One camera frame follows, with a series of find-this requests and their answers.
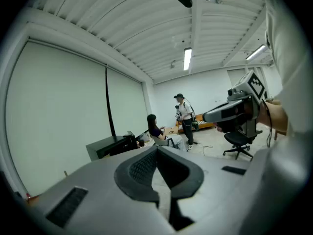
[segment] dark top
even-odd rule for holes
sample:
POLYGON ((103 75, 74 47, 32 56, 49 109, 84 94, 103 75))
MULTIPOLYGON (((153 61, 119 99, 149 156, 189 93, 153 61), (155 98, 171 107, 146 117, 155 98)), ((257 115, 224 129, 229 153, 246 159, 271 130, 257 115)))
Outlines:
POLYGON ((158 136, 160 136, 163 133, 159 129, 153 129, 150 134, 152 136, 158 137, 158 136))

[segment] ceiling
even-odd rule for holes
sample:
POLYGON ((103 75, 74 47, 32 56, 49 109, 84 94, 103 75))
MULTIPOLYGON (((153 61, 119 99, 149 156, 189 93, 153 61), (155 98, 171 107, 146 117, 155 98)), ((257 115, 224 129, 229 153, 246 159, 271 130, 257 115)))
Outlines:
MULTIPOLYGON (((263 0, 30 0, 27 6, 53 14, 101 39, 144 71, 154 83, 247 64, 265 43, 263 0), (184 49, 192 47, 183 71, 184 49)), ((250 64, 271 64, 266 50, 250 64)))

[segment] man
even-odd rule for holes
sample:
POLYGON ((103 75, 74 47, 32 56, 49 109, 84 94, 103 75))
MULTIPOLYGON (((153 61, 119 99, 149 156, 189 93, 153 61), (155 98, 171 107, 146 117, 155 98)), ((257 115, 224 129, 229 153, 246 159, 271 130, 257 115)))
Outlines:
POLYGON ((176 96, 174 96, 174 98, 176 98, 177 102, 179 103, 179 112, 181 113, 181 117, 179 120, 182 121, 182 128, 184 130, 184 133, 186 135, 186 137, 188 138, 188 150, 192 149, 192 146, 194 144, 194 136, 192 134, 192 112, 193 110, 191 109, 191 106, 189 103, 185 102, 185 98, 184 96, 179 93, 176 96))
MULTIPOLYGON (((265 0, 267 6, 266 44, 279 70, 283 90, 277 96, 281 105, 266 103, 272 127, 288 135, 313 129, 312 52, 297 19, 282 0, 265 0)), ((270 126, 265 105, 258 121, 270 126)))

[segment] gray floor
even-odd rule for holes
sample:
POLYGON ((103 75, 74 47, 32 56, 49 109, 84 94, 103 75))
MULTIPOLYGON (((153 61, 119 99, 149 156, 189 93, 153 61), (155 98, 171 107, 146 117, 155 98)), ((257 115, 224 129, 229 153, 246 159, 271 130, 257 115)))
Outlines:
MULTIPOLYGON (((262 130, 263 133, 259 134, 253 141, 253 144, 250 145, 249 153, 251 155, 254 155, 256 151, 267 147, 266 140, 269 134, 269 128, 265 125, 258 124, 257 130, 262 130)), ((198 156, 209 156, 233 160, 235 159, 237 152, 226 153, 226 155, 223 156, 224 150, 232 149, 232 145, 225 140, 224 133, 220 133, 215 128, 213 128, 193 132, 193 134, 194 141, 198 142, 199 144, 194 144, 192 150, 189 151, 190 153, 194 153, 198 156)), ((278 142, 279 140, 285 137, 278 134, 277 141, 275 141, 274 135, 275 130, 273 130, 271 144, 274 144, 275 142, 278 142)), ((187 140, 184 134, 182 134, 181 136, 183 137, 184 140, 187 140)), ((245 154, 240 154, 238 160, 250 161, 250 158, 245 154)), ((171 200, 170 189, 167 187, 165 181, 163 180, 158 170, 156 170, 154 174, 152 187, 155 191, 159 193, 160 196, 159 211, 166 219, 168 219, 171 200)))

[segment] camera rig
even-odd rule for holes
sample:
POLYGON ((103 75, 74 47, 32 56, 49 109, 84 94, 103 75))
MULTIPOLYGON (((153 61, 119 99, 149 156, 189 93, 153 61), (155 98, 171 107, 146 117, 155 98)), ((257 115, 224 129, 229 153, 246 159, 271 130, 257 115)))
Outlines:
POLYGON ((217 123, 225 133, 238 131, 248 138, 256 137, 262 133, 256 124, 264 94, 261 80, 250 71, 228 90, 227 102, 204 113, 203 119, 217 123))

